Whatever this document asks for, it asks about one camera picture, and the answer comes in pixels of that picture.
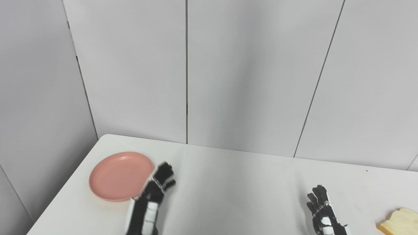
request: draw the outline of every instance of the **black and white robotic arm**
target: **black and white robotic arm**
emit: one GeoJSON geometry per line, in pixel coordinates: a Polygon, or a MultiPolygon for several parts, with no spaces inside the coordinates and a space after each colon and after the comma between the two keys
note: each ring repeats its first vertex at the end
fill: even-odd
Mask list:
{"type": "Polygon", "coordinates": [[[348,225],[341,225],[329,203],[328,194],[322,185],[313,188],[314,193],[308,193],[310,202],[307,202],[312,212],[313,228],[317,235],[351,235],[348,225]]]}
{"type": "Polygon", "coordinates": [[[156,173],[135,202],[126,235],[158,234],[158,230],[155,227],[158,209],[166,191],[176,184],[174,179],[168,181],[173,174],[173,167],[167,162],[158,166],[156,173]]]}

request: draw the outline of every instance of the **white table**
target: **white table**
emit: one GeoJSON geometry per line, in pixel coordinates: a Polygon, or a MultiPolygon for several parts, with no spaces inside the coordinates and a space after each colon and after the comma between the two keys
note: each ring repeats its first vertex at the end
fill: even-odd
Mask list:
{"type": "Polygon", "coordinates": [[[381,235],[375,223],[399,207],[418,211],[418,172],[104,135],[28,235],[123,235],[132,201],[101,200],[88,185],[94,166],[122,151],[173,165],[162,235],[314,235],[306,194],[317,184],[353,235],[381,235]]]}

